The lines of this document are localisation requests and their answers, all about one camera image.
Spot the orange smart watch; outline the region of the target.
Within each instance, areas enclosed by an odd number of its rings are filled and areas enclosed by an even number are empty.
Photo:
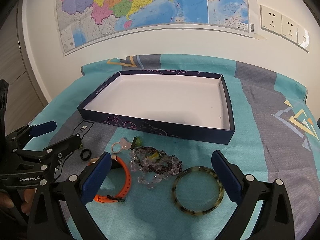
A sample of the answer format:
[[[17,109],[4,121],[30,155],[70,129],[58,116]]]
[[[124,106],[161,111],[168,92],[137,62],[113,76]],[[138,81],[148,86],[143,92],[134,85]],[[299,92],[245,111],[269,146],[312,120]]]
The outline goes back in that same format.
[[[111,155],[112,166],[94,200],[98,203],[125,202],[132,185],[131,172],[125,162],[116,155]]]

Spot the tortoiseshell bangle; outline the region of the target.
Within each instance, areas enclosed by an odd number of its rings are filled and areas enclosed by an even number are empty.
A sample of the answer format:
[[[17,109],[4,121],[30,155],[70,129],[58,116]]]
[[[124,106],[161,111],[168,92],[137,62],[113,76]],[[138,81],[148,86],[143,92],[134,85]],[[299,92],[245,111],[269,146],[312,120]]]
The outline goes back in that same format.
[[[194,166],[180,173],[171,190],[175,206],[190,216],[202,216],[215,210],[222,202],[225,189],[216,172],[208,167]]]

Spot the grey wardrobe door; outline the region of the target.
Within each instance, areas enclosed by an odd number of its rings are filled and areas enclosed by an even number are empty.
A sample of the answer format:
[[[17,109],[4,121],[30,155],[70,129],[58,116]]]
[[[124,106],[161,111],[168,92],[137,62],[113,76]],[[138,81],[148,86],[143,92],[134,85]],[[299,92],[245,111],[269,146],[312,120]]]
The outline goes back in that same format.
[[[1,79],[9,84],[5,133],[29,124],[48,105],[32,70],[22,28],[22,2],[1,27]]]

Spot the teal grey bed sheet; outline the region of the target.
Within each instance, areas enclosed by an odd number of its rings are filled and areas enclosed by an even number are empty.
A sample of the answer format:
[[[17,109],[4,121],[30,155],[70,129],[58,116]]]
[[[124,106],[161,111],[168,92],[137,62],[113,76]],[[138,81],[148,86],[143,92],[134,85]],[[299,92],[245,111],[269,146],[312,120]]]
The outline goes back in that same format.
[[[319,127],[297,81],[251,64],[195,55],[137,55],[87,64],[82,77],[58,95],[34,120],[55,121],[57,129],[33,139],[27,149],[40,151],[83,124],[77,107],[114,73],[134,69],[194,70],[222,74],[231,97],[234,135],[227,145],[141,133],[110,124],[93,124],[82,138],[94,156],[109,151],[122,137],[141,136],[145,144],[182,159],[184,167],[209,166],[220,150],[229,162],[262,181],[284,181],[292,206],[295,238],[319,239]],[[194,217],[171,200],[172,179],[153,189],[135,181],[123,203],[87,205],[108,239],[214,239],[236,204],[224,196],[211,213]]]

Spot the navy shallow box tray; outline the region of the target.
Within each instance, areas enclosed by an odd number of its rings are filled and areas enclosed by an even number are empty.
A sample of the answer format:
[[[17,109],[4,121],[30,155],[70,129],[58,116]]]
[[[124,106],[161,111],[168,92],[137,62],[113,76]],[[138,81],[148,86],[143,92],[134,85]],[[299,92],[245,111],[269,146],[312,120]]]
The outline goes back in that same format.
[[[82,118],[150,134],[227,145],[235,132],[221,74],[123,70],[78,106]]]

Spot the beige tape piece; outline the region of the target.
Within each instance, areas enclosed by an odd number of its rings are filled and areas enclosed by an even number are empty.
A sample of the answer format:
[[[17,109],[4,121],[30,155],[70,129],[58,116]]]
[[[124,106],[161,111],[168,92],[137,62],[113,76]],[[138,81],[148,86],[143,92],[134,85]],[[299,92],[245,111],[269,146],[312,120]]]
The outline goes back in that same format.
[[[266,40],[265,37],[263,37],[262,35],[260,35],[260,34],[258,34],[258,33],[255,33],[255,34],[253,35],[253,37],[254,37],[255,39],[257,39],[257,40]]]

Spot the colourful wall map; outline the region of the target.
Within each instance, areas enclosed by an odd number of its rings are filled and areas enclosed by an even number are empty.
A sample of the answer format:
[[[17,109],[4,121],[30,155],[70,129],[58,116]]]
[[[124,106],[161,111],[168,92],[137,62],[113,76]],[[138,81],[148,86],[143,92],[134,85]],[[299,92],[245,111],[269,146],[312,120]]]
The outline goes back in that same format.
[[[253,37],[257,0],[55,0],[63,52],[124,34],[204,28]]]

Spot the white wall socket panel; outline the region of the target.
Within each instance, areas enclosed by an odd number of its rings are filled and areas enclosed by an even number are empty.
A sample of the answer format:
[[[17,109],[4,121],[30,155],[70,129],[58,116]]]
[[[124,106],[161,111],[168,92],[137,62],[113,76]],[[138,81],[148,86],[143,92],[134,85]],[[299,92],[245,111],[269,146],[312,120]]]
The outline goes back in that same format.
[[[261,28],[294,43],[309,51],[310,33],[287,16],[264,5],[260,6]]]

